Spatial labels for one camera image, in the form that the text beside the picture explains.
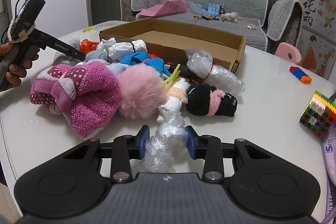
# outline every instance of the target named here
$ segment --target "pink paper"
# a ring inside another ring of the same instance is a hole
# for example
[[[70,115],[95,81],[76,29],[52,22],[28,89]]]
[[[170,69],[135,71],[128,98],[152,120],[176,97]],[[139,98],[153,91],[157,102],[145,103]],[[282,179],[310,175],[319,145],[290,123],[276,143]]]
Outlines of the pink paper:
[[[156,17],[185,13],[188,3],[186,0],[166,0],[165,4],[157,4],[147,9],[142,9],[139,15]]]

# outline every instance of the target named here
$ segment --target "pink fuzzy pom-pom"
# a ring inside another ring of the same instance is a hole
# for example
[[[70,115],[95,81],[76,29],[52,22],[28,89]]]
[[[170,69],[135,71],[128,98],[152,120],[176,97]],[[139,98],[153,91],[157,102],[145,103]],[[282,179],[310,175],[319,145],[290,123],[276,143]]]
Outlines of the pink fuzzy pom-pom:
[[[148,118],[167,100],[160,74],[139,64],[117,76],[122,96],[119,112],[126,118]]]

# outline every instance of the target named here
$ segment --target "building block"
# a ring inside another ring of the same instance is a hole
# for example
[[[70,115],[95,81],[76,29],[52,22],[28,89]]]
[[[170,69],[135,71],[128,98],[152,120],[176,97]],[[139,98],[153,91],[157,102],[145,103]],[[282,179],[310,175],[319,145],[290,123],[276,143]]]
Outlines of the building block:
[[[302,69],[300,69],[299,67],[293,67],[291,66],[289,68],[289,71],[296,77],[298,78],[301,83],[304,84],[310,84],[312,81],[312,78],[310,76],[308,76]]]
[[[329,127],[336,123],[336,104],[316,90],[303,111],[300,123],[316,137],[326,136]]]

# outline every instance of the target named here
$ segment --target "blue gripper pad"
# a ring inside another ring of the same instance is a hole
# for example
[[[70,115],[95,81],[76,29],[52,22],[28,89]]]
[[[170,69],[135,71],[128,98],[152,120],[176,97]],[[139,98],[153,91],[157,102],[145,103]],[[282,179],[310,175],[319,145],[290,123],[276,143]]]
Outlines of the blue gripper pad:
[[[188,133],[188,151],[189,156],[192,159],[195,159],[196,157],[196,148],[195,148],[195,140],[193,134],[190,132],[190,129],[188,127],[185,128],[185,131]]]
[[[145,145],[146,141],[149,140],[150,134],[149,134],[149,126],[146,126],[144,133],[142,134],[140,138],[140,148],[139,148],[139,157],[142,159],[145,156]]]

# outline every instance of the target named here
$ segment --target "human hand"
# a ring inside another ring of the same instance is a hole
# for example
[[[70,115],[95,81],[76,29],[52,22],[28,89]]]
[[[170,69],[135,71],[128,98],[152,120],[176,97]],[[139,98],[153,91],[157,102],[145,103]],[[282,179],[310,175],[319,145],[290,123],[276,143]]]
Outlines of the human hand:
[[[0,61],[13,47],[12,43],[6,43],[0,45]],[[27,69],[30,69],[33,65],[32,61],[37,60],[39,55],[36,54],[32,59],[26,59],[22,66],[11,64],[9,66],[9,72],[6,73],[6,79],[10,83],[8,89],[15,88],[21,85],[21,79],[27,75]]]

